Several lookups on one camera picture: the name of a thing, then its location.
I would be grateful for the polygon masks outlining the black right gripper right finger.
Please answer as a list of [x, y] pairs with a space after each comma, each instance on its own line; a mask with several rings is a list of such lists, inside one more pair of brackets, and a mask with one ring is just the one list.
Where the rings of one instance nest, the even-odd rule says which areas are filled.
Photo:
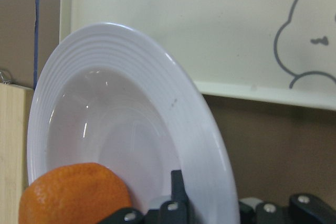
[[287, 206], [249, 197], [239, 200], [241, 223], [335, 223], [335, 209], [319, 197], [298, 193]]

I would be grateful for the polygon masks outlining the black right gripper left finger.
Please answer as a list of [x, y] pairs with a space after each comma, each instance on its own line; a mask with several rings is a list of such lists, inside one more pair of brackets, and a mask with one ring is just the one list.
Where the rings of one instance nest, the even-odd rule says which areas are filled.
[[100, 223], [139, 223], [139, 224], [192, 224], [196, 223], [195, 212], [185, 191], [181, 170], [171, 171], [171, 196], [159, 208], [149, 209], [144, 215], [135, 208], [121, 208]]

